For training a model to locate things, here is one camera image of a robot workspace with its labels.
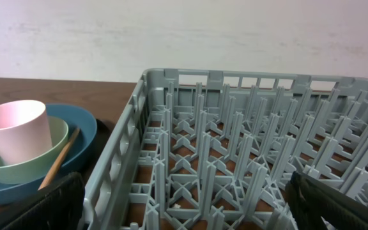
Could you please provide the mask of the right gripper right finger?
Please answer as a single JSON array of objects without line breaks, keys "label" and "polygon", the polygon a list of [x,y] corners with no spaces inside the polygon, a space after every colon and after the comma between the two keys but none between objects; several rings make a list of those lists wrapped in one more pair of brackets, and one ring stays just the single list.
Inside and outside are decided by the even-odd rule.
[{"label": "right gripper right finger", "polygon": [[338,190],[302,173],[292,173],[286,184],[286,201],[299,230],[368,229],[368,207]]}]

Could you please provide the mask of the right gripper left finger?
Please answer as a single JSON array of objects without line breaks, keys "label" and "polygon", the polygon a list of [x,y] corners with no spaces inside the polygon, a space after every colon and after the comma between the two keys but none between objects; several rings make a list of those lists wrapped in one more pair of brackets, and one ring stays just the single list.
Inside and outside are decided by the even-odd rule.
[{"label": "right gripper left finger", "polygon": [[78,172],[39,190],[4,212],[3,229],[77,229],[83,210],[84,182]]}]

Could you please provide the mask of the wooden chopstick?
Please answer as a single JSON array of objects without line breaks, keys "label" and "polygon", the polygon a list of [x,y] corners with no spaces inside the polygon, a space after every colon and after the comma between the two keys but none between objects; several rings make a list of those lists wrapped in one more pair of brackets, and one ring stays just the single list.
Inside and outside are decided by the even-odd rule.
[{"label": "wooden chopstick", "polygon": [[70,136],[70,138],[68,139],[68,142],[65,144],[64,148],[61,150],[60,154],[57,156],[56,160],[54,161],[53,165],[49,169],[47,175],[45,176],[38,190],[41,190],[52,183],[52,181],[56,177],[56,174],[60,170],[61,165],[63,161],[65,160],[69,150],[72,148],[79,132],[80,132],[80,128],[77,127],[72,133],[72,135]]}]

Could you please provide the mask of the pink cup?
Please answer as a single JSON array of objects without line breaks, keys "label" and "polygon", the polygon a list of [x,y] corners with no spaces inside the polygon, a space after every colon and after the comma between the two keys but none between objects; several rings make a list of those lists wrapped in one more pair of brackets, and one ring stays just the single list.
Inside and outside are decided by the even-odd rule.
[{"label": "pink cup", "polygon": [[46,105],[37,100],[0,104],[0,157],[18,164],[52,148]]}]

